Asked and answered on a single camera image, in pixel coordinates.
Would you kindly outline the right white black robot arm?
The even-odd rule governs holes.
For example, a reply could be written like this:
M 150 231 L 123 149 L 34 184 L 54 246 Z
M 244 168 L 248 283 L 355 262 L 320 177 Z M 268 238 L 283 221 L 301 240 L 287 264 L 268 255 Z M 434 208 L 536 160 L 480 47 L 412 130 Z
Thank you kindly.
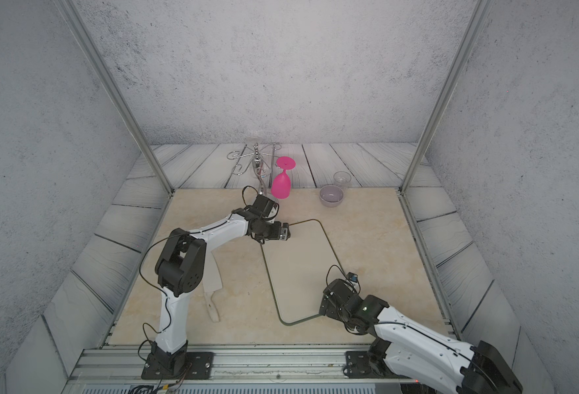
M 374 295 L 361 297 L 348 280 L 335 279 L 323 292 L 322 316 L 343 323 L 353 335 L 370 335 L 364 352 L 350 352 L 350 378 L 405 377 L 440 393 L 520 393 L 523 386 L 490 343 L 472 345 L 427 328 Z

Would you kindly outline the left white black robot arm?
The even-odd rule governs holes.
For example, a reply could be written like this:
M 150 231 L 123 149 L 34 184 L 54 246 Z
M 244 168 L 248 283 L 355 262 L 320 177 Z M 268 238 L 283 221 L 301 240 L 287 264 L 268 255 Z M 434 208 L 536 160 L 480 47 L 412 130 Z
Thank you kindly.
M 213 321 L 219 319 L 212 296 L 222 289 L 219 269 L 212 251 L 243 236 L 263 245 L 266 241 L 286 241 L 289 224 L 276 221 L 279 204 L 265 195 L 237 208 L 222 220 L 193 230 L 174 229 L 162 239 L 163 250 L 156 261 L 155 273 L 161 292 L 161 317 L 156 338 L 144 361 L 141 378 L 181 379 L 187 374 L 192 356 L 187 355 L 187 320 L 190 297 L 203 287 L 207 309 Z

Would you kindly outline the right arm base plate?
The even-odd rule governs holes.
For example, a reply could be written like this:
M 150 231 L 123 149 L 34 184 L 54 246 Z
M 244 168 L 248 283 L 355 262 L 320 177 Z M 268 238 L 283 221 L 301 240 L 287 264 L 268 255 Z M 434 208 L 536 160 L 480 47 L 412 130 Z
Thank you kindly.
M 347 351 L 343 374 L 350 379 L 388 379 L 394 373 L 382 357 L 371 351 Z

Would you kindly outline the white cleaver knife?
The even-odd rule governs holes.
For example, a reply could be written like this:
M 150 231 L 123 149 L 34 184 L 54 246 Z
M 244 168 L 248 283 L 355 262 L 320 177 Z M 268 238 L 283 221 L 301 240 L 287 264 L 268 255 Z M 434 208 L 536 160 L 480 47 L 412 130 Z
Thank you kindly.
M 219 323 L 220 314 L 212 300 L 212 297 L 215 292 L 223 288 L 223 283 L 215 257 L 210 251 L 207 251 L 205 256 L 202 286 L 207 313 L 213 323 Z

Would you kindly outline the beige cutting board green rim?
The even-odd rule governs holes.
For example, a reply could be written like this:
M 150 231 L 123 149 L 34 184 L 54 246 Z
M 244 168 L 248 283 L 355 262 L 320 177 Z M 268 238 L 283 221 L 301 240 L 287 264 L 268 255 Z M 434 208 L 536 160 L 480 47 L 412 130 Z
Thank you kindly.
M 323 291 L 346 271 L 317 219 L 289 225 L 286 241 L 266 241 L 261 252 L 279 320 L 295 326 L 320 316 Z

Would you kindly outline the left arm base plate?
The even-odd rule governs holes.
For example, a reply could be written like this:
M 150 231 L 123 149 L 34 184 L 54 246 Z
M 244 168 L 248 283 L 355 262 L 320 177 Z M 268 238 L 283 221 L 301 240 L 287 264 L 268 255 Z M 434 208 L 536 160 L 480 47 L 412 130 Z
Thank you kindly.
M 207 380 L 211 376 L 213 352 L 180 352 L 149 354 L 141 373 L 142 380 Z

